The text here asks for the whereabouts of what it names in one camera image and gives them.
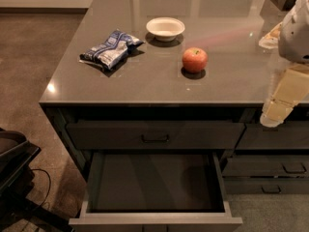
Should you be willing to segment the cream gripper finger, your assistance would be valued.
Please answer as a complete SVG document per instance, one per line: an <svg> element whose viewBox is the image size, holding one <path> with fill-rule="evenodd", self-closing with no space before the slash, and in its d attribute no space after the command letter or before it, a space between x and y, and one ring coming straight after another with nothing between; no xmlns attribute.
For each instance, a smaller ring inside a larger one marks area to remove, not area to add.
<svg viewBox="0 0 309 232"><path fill-rule="evenodd" d="M279 36L282 23L278 23L266 35L259 40L259 46L266 49L274 49L278 47Z"/></svg>
<svg viewBox="0 0 309 232"><path fill-rule="evenodd" d="M309 65L292 64L280 73L275 89L263 106L260 123L267 128L281 125L309 94Z"/></svg>

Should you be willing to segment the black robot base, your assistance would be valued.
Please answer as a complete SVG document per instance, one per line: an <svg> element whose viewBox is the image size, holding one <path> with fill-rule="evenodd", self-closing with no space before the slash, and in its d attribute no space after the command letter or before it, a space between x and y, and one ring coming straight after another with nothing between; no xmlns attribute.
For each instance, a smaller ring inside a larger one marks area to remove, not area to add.
<svg viewBox="0 0 309 232"><path fill-rule="evenodd" d="M67 220L26 198L34 178L29 164L40 151L41 148L31 143L24 134L0 130L1 217L6 212L15 212L22 218L38 218L61 232L74 232Z"/></svg>

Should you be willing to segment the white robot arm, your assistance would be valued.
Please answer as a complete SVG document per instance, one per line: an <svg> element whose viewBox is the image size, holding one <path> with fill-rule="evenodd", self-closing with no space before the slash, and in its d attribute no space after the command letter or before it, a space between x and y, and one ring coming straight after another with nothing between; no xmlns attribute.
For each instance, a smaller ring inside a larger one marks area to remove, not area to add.
<svg viewBox="0 0 309 232"><path fill-rule="evenodd" d="M259 46L278 49L291 65L271 81L260 123L268 128L282 124L309 94L309 0L295 0L283 20L259 40Z"/></svg>

